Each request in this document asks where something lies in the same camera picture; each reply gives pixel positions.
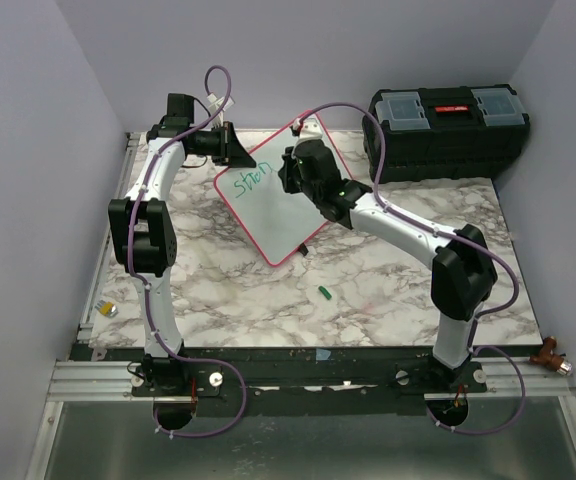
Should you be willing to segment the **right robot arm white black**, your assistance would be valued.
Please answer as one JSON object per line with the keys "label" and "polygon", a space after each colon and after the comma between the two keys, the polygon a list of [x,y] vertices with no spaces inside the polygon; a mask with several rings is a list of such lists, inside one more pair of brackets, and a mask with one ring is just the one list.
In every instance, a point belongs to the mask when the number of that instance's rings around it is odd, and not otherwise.
{"label": "right robot arm white black", "polygon": [[482,232],[470,224],[455,230],[379,203],[371,187],[342,177],[321,140],[287,147],[282,161],[279,178],[286,193],[305,196],[327,221],[375,236],[429,269],[439,327],[428,379],[442,392],[461,384],[475,316],[498,279]]}

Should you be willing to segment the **green marker cap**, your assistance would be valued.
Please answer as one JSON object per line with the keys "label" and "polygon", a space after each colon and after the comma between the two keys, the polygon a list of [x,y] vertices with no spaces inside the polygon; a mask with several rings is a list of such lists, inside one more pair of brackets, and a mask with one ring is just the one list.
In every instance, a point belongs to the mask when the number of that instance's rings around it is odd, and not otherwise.
{"label": "green marker cap", "polygon": [[325,288],[324,286],[319,286],[318,287],[318,291],[324,296],[324,298],[326,300],[331,300],[332,299],[332,295],[331,293],[327,290],[327,288]]}

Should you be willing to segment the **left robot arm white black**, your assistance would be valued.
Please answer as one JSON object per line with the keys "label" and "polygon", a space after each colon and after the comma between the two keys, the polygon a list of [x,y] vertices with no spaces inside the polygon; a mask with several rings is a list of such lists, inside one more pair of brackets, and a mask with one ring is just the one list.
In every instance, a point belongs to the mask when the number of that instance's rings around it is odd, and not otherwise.
{"label": "left robot arm white black", "polygon": [[142,375],[155,376],[156,384],[169,395],[182,393],[190,380],[188,368],[176,361],[184,340],[176,325],[170,287],[177,258],[177,238],[167,207],[173,181],[190,155],[206,157],[217,166],[256,166],[233,124],[215,115],[227,102],[213,95],[209,99],[212,126],[206,130],[195,125],[195,97],[168,95],[166,114],[147,132],[148,153],[135,184],[108,206],[115,258],[133,279],[144,318]]}

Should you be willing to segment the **whiteboard with pink frame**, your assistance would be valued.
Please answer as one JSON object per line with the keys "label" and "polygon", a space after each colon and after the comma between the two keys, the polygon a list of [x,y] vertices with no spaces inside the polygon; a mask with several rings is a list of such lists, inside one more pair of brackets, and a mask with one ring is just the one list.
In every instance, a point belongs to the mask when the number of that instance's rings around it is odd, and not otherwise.
{"label": "whiteboard with pink frame", "polygon": [[254,168],[228,168],[214,179],[217,193],[271,266],[282,264],[327,223],[306,196],[283,190],[282,155],[296,141],[284,126],[250,150]]}

